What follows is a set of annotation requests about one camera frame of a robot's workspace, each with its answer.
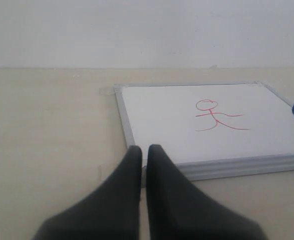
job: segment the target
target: stick figure drawing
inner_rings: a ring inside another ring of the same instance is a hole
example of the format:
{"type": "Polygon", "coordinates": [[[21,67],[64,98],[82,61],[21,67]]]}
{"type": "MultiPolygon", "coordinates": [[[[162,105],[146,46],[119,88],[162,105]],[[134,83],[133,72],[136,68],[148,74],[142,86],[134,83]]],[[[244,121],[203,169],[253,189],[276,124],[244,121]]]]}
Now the stick figure drawing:
{"type": "Polygon", "coordinates": [[[196,130],[196,132],[202,132],[202,131],[207,131],[207,130],[210,130],[210,129],[214,129],[215,127],[218,126],[218,124],[224,125],[224,126],[226,126],[228,128],[235,129],[235,130],[249,130],[247,128],[232,127],[232,126],[229,126],[229,125],[224,124],[221,121],[219,121],[215,116],[217,114],[223,114],[223,115],[228,116],[228,117],[240,117],[240,116],[243,116],[243,115],[242,114],[240,114],[240,115],[228,115],[228,114],[225,114],[225,113],[222,113],[222,112],[213,112],[212,110],[214,108],[216,108],[217,106],[218,106],[218,102],[212,101],[212,100],[209,100],[209,99],[204,99],[204,100],[201,100],[201,101],[196,103],[196,108],[198,110],[200,110],[200,111],[209,111],[209,113],[197,115],[196,117],[202,117],[202,116],[206,116],[206,115],[211,115],[213,120],[215,120],[215,126],[207,128],[207,129],[196,130]]]}

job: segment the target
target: wall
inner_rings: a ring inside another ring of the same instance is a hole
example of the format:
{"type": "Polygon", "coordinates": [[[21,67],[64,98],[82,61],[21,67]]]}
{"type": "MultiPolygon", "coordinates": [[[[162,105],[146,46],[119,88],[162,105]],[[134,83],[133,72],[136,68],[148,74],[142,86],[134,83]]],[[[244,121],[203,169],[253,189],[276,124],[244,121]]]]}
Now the wall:
{"type": "Polygon", "coordinates": [[[294,67],[294,0],[0,0],[0,67],[294,67]]]}

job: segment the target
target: beige table surface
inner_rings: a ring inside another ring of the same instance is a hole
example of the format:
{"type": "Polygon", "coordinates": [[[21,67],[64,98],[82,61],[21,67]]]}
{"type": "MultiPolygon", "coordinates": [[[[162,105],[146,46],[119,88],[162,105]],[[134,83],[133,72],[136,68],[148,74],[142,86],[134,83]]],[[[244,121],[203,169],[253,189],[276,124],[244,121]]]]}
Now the beige table surface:
{"type": "MultiPolygon", "coordinates": [[[[0,69],[0,240],[29,240],[121,160],[124,136],[115,96],[105,87],[256,80],[294,101],[294,68],[0,69]]],[[[195,184],[258,221],[271,240],[294,240],[294,171],[195,184]]],[[[144,190],[141,239],[149,239],[144,190]]]]}

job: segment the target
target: whiteboard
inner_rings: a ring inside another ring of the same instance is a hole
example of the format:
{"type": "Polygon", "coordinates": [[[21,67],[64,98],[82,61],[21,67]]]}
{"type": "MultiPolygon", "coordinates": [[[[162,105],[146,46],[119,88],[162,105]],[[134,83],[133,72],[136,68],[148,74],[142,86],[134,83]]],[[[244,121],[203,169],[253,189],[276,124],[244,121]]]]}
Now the whiteboard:
{"type": "Polygon", "coordinates": [[[264,84],[130,85],[118,92],[127,143],[140,146],[144,159],[151,144],[175,164],[294,155],[291,106],[264,84]]]}

